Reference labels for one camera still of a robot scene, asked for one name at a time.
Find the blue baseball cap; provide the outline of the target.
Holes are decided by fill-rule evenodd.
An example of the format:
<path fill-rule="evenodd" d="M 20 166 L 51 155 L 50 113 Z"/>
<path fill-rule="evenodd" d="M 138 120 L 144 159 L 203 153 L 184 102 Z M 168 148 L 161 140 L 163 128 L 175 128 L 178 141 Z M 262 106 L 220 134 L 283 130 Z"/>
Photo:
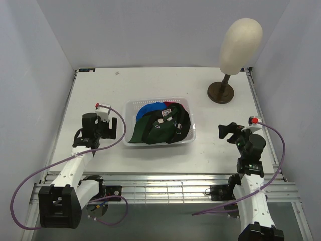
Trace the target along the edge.
<path fill-rule="evenodd" d="M 165 104 L 162 102 L 147 104 L 139 110 L 136 116 L 136 120 L 138 121 L 142 119 L 147 113 L 163 110 L 165 107 L 166 107 Z"/>

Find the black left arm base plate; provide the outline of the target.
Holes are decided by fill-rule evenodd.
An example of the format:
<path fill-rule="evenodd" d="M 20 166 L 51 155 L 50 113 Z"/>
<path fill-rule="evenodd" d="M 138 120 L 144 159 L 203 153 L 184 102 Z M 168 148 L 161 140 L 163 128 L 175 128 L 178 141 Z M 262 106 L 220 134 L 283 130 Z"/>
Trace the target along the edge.
<path fill-rule="evenodd" d="M 121 195 L 122 195 L 122 186 L 120 185 L 107 185 L 105 186 L 105 196 L 115 196 L 112 198 L 108 198 L 105 201 L 111 201 L 111 202 L 119 202 L 121 201 Z"/>

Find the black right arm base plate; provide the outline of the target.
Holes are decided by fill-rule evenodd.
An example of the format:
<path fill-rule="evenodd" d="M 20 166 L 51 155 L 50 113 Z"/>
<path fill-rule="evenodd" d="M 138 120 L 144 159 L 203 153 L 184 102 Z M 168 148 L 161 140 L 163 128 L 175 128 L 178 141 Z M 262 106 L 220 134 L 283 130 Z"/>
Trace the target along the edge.
<path fill-rule="evenodd" d="M 211 185 L 205 190 L 204 194 L 210 196 L 212 201 L 231 201 L 235 199 L 228 184 Z"/>

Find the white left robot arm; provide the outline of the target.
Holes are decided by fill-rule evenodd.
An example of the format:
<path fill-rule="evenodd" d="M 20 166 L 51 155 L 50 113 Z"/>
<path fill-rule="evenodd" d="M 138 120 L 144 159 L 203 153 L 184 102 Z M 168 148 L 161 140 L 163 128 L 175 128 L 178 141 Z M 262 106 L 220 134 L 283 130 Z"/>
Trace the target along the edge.
<path fill-rule="evenodd" d="M 99 148 L 100 139 L 116 139 L 117 119 L 108 110 L 96 110 L 82 116 L 82 128 L 75 136 L 71 160 L 56 179 L 38 193 L 42 228 L 78 227 L 82 209 L 92 198 L 102 200 L 106 188 L 99 175 L 82 178 L 88 163 Z"/>

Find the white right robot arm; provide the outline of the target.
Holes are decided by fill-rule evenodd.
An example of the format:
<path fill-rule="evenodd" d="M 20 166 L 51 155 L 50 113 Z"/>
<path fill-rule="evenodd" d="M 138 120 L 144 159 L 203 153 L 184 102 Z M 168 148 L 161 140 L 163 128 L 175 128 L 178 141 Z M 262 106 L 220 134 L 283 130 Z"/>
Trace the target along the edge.
<path fill-rule="evenodd" d="M 235 122 L 218 125 L 219 138 L 231 134 L 227 142 L 235 144 L 240 153 L 237 173 L 229 178 L 226 192 L 237 201 L 241 221 L 238 240 L 285 240 L 283 231 L 276 228 L 270 215 L 263 190 L 264 171 L 260 159 L 266 140 L 255 133 L 261 129 L 259 122 L 251 117 L 247 127 Z"/>

